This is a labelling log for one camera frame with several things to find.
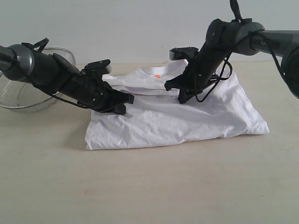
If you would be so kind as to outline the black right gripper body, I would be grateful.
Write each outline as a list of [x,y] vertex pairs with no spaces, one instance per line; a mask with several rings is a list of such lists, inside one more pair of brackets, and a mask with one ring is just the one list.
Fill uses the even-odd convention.
[[223,60],[224,56],[197,56],[183,72],[180,91],[200,93],[214,84],[218,80],[214,73]]

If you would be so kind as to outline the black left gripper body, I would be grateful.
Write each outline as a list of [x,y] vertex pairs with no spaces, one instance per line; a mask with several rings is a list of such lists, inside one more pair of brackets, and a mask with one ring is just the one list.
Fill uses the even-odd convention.
[[82,74],[62,74],[60,76],[60,92],[96,112],[113,107],[113,88],[99,78]]

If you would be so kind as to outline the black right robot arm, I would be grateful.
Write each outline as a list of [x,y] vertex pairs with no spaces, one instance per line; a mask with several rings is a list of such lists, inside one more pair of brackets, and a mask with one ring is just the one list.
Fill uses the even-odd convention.
[[206,32],[203,46],[173,48],[172,61],[186,60],[183,73],[165,82],[167,91],[178,89],[178,100],[186,103],[209,86],[216,87],[225,78],[217,75],[221,63],[232,68],[231,54],[253,56],[259,52],[273,57],[277,70],[290,92],[299,96],[299,32],[297,30],[266,30],[251,19],[213,20]]

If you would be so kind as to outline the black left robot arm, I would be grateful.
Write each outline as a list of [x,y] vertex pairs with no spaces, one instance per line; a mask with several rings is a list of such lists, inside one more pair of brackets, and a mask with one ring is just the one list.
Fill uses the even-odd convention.
[[111,72],[110,63],[96,61],[79,70],[61,55],[45,54],[25,43],[0,48],[0,70],[6,78],[29,83],[51,97],[62,93],[73,100],[70,104],[83,109],[123,115],[134,96],[102,79]]

